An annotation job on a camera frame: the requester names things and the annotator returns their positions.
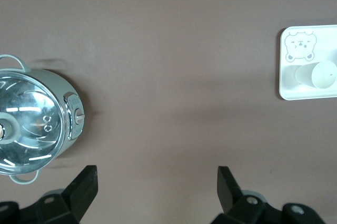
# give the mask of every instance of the glass lid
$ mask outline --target glass lid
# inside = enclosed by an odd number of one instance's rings
[[[0,173],[47,165],[63,143],[64,120],[53,94],[31,77],[1,72],[0,101]]]

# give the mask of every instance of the white cup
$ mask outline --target white cup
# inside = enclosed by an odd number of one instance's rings
[[[296,70],[295,79],[307,86],[328,88],[337,79],[337,66],[331,61],[302,65]]]

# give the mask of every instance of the pot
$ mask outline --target pot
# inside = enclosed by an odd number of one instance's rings
[[[74,87],[48,70],[0,69],[0,174],[18,184],[35,181],[40,170],[75,143],[84,109]],[[17,175],[36,172],[31,180]]]

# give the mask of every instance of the screw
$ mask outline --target screw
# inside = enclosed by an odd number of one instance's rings
[[[251,205],[257,205],[257,203],[259,203],[258,200],[255,199],[254,197],[248,197],[247,202]]]
[[[51,203],[51,202],[54,202],[54,197],[49,197],[49,198],[46,198],[45,200],[44,200],[44,203],[45,204],[48,204],[48,203]]]
[[[8,208],[9,208],[8,205],[4,205],[4,206],[0,207],[0,212],[4,212],[4,211],[6,211]]]
[[[6,135],[6,129],[0,124],[0,140],[2,140]]]
[[[293,205],[291,207],[291,210],[294,212],[294,213],[298,213],[300,215],[304,214],[304,210],[302,209],[302,207],[299,207],[299,206],[296,206],[296,205]]]

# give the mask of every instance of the lid knob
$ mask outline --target lid knob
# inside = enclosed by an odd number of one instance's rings
[[[0,112],[0,144],[10,144],[18,140],[20,125],[14,116]]]

